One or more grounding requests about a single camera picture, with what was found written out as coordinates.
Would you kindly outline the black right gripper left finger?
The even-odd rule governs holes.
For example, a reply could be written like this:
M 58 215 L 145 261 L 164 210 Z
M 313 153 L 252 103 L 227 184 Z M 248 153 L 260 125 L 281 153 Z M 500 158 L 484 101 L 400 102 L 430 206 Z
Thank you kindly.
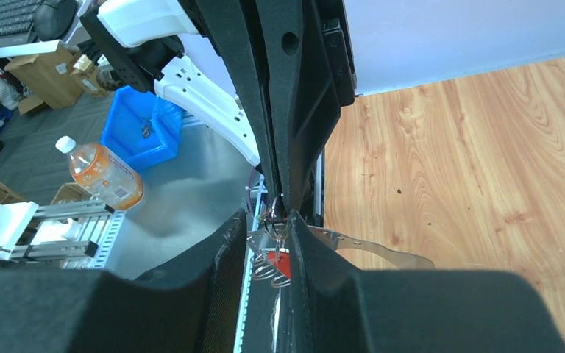
M 231 352 L 246 234 L 239 210 L 134 280 L 0 269 L 0 352 Z

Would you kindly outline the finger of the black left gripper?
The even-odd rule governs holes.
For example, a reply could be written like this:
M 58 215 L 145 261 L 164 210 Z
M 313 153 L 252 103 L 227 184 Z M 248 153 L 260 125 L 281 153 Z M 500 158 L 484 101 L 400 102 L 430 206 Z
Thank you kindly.
M 255 1 L 197 2 L 208 37 L 229 71 L 257 142 L 266 185 L 280 192 L 269 96 L 269 67 Z
M 347 14 L 343 1 L 258 1 L 257 10 L 269 69 L 275 193 L 285 210 L 299 210 L 342 107 L 355 101 Z

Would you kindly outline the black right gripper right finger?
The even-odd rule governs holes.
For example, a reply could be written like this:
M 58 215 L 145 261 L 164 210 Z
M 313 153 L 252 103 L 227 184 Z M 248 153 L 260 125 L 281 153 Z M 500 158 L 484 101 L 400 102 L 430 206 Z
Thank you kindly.
M 507 271 L 361 270 L 288 217 L 298 352 L 565 352 L 538 292 Z

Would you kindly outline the red-headed key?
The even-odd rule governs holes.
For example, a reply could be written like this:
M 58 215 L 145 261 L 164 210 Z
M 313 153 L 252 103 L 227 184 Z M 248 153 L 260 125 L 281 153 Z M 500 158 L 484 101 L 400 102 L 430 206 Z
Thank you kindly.
M 291 258 L 287 249 L 266 252 L 266 259 L 272 264 L 286 279 L 291 278 Z

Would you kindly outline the metal key organizer plate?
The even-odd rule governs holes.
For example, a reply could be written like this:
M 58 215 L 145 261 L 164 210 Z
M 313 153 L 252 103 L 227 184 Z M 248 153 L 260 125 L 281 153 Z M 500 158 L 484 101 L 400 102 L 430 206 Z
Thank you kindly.
M 340 232 L 332 231 L 331 229 L 315 226 L 310 226 L 309 229 L 316 238 L 332 250 L 357 249 L 371 252 L 395 265 L 397 268 L 420 269 L 434 267 L 434 263 L 431 260 L 417 254 L 395 251 L 377 243 L 351 238 Z M 256 255 L 255 262 L 258 277 L 268 278 L 271 274 L 282 275 L 268 262 L 266 252 L 274 250 L 279 251 L 280 249 L 287 249 L 289 251 L 289 249 L 284 247 L 282 240 L 280 242 L 277 241 L 272 231 L 266 231 L 262 228 L 248 232 L 247 245 Z

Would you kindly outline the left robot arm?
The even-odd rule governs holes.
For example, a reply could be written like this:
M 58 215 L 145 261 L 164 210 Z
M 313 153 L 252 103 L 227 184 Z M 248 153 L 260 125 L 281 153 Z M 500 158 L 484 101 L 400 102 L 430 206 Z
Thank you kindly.
M 355 100 L 342 1 L 106 1 L 80 22 L 123 82 L 229 141 L 260 167 L 278 211 L 302 208 Z

